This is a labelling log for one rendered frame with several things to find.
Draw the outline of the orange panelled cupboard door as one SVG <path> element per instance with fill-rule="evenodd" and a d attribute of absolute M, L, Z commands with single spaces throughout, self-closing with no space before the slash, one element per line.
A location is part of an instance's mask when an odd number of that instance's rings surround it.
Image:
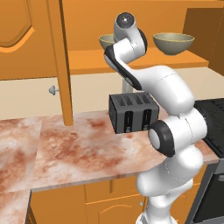
<path fill-rule="evenodd" d="M 48 0 L 0 0 L 0 80 L 55 74 Z"/>

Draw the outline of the black four-slot toaster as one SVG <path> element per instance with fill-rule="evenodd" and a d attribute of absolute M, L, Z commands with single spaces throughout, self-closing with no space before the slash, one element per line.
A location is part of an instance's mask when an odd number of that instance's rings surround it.
<path fill-rule="evenodd" d="M 158 120 L 159 106 L 147 92 L 111 94 L 108 114 L 116 134 L 137 132 Z"/>

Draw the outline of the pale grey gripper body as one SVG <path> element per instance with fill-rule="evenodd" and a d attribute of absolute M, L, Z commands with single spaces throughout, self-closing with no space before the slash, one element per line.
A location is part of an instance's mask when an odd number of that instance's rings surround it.
<path fill-rule="evenodd" d="M 126 81 L 122 81 L 122 93 L 123 94 L 128 94 L 133 92 L 133 87 Z"/>

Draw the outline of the orange drawer front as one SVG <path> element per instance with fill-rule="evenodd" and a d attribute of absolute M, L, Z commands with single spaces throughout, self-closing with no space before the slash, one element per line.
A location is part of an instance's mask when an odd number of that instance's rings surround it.
<path fill-rule="evenodd" d="M 85 185 L 86 202 L 111 200 L 138 194 L 137 177 L 117 178 Z"/>

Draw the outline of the grey-green bowl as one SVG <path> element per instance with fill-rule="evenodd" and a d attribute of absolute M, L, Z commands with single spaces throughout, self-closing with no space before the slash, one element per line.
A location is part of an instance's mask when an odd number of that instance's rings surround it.
<path fill-rule="evenodd" d="M 105 34 L 99 37 L 99 42 L 103 49 L 106 49 L 108 46 L 111 46 L 115 43 L 113 34 Z"/>
<path fill-rule="evenodd" d="M 162 32 L 154 34 L 153 41 L 157 49 L 165 55 L 177 55 L 191 46 L 194 37 L 182 33 Z"/>

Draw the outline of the plain orange base cupboard door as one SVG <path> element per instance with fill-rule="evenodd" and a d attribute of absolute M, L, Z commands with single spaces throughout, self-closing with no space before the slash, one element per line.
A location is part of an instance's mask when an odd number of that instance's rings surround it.
<path fill-rule="evenodd" d="M 37 224 L 87 224 L 84 186 L 33 192 L 31 210 Z"/>

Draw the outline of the orange wall cupboard shelf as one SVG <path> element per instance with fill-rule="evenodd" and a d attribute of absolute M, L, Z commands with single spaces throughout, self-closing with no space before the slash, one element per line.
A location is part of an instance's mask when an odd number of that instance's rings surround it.
<path fill-rule="evenodd" d="M 103 50 L 70 51 L 68 53 L 70 74 L 105 74 L 114 70 L 104 60 Z M 200 56 L 184 51 L 175 56 L 168 56 L 156 47 L 150 47 L 147 53 L 129 63 L 132 68 L 146 68 L 156 65 L 166 65 L 171 68 L 207 67 L 209 62 Z"/>

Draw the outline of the grey oven with dark door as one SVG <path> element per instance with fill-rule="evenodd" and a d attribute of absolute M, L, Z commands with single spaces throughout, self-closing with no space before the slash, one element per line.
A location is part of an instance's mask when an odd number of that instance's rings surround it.
<path fill-rule="evenodd" d="M 224 159 L 207 166 L 185 224 L 224 224 Z"/>

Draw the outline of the orange arched base cupboard door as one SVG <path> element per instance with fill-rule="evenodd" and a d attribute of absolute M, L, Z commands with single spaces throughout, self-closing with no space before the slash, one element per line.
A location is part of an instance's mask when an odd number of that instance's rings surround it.
<path fill-rule="evenodd" d="M 134 194 L 86 204 L 87 224 L 136 224 L 145 208 L 144 196 Z"/>

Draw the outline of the black hob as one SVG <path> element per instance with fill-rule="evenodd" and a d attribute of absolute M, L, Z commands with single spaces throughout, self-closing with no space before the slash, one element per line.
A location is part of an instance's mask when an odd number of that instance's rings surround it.
<path fill-rule="evenodd" d="M 203 141 L 219 158 L 224 158 L 224 98 L 199 100 L 194 107 L 206 118 Z"/>

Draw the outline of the orange cupboard door with knob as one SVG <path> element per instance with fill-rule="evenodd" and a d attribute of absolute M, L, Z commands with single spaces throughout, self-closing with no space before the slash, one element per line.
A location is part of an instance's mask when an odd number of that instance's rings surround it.
<path fill-rule="evenodd" d="M 73 104 L 62 0 L 47 0 L 63 121 L 73 126 Z"/>

